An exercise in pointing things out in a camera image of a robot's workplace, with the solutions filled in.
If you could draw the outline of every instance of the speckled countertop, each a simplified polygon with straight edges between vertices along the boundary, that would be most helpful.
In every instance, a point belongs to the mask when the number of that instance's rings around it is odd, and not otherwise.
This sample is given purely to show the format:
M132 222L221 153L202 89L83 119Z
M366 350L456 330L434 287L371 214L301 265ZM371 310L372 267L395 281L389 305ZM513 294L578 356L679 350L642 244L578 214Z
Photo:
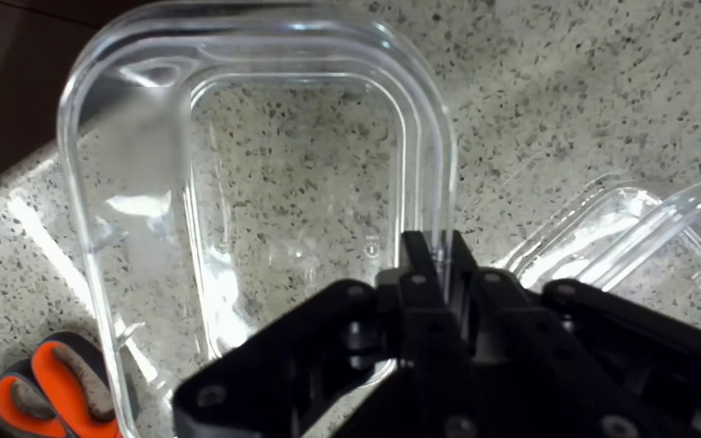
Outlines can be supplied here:
M662 196L701 180L701 2L354 7L402 29L430 62L460 145L456 227L483 263L601 176L625 173ZM93 333L72 258L46 147L0 177L0 371L54 330Z

